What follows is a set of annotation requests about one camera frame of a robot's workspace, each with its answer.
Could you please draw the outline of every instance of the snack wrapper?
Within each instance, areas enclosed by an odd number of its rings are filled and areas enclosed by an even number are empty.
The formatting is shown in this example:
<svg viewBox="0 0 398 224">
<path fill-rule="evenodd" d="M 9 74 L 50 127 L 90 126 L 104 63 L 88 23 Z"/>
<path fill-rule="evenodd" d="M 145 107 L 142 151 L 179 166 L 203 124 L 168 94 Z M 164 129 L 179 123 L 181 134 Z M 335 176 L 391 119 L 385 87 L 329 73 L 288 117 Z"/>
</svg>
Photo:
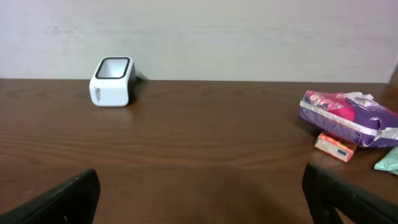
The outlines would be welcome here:
<svg viewBox="0 0 398 224">
<path fill-rule="evenodd" d="M 398 175 L 398 147 L 391 149 L 382 160 L 374 165 L 374 169 L 384 170 Z"/>
<path fill-rule="evenodd" d="M 299 116 L 361 147 L 398 146 L 398 114 L 376 103 L 372 95 L 308 90 L 300 102 Z"/>
<path fill-rule="evenodd" d="M 334 139 L 325 133 L 321 133 L 318 136 L 314 146 L 344 162 L 348 162 L 356 150 L 355 144 L 340 139 Z"/>
</svg>

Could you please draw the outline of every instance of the tabletop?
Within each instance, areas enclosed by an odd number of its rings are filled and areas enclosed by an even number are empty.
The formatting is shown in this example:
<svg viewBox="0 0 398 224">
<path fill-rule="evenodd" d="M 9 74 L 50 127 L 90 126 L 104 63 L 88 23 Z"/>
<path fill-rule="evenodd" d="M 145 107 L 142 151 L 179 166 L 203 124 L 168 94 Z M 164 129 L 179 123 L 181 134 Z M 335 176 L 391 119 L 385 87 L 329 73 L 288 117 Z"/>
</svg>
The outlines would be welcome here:
<svg viewBox="0 0 398 224">
<path fill-rule="evenodd" d="M 88 84 L 0 80 L 0 213 L 94 168 L 94 223 L 311 223 L 308 162 L 398 204 L 398 177 L 373 170 L 389 148 L 345 163 L 299 120 L 305 90 L 370 93 L 396 112 L 387 84 L 146 81 L 121 108 L 94 106 Z"/>
</svg>

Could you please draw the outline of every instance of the green package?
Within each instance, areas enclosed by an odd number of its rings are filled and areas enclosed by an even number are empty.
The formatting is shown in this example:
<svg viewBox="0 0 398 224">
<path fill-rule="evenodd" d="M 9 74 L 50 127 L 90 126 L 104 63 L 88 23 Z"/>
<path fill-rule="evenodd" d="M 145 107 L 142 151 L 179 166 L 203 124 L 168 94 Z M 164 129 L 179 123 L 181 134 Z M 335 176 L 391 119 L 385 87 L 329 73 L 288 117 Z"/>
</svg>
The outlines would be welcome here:
<svg viewBox="0 0 398 224">
<path fill-rule="evenodd" d="M 376 165 L 376 170 L 384 170 L 395 175 L 398 175 L 398 147 L 391 149 L 391 151 L 382 158 Z"/>
</svg>

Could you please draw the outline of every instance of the white wall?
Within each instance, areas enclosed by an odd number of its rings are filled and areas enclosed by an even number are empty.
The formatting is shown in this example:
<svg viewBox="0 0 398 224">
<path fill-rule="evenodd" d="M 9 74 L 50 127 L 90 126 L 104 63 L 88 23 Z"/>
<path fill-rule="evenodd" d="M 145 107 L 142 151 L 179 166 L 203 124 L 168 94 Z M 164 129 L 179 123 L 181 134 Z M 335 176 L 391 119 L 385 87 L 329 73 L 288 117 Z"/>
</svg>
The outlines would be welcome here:
<svg viewBox="0 0 398 224">
<path fill-rule="evenodd" d="M 0 0 L 0 77 L 388 82 L 397 0 Z"/>
</svg>

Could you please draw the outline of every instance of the black object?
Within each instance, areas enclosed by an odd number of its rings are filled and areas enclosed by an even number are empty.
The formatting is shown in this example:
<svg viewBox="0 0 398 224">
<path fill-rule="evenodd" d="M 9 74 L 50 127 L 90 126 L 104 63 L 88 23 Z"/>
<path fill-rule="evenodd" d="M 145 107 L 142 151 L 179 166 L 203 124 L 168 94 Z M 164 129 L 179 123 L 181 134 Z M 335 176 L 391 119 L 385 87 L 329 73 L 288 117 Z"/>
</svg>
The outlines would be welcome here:
<svg viewBox="0 0 398 224">
<path fill-rule="evenodd" d="M 91 224 L 100 181 L 88 170 L 0 216 L 1 224 Z"/>
<path fill-rule="evenodd" d="M 353 187 L 335 174 L 308 164 L 303 191 L 314 224 L 342 224 L 336 208 L 355 223 L 398 223 L 398 207 Z"/>
</svg>

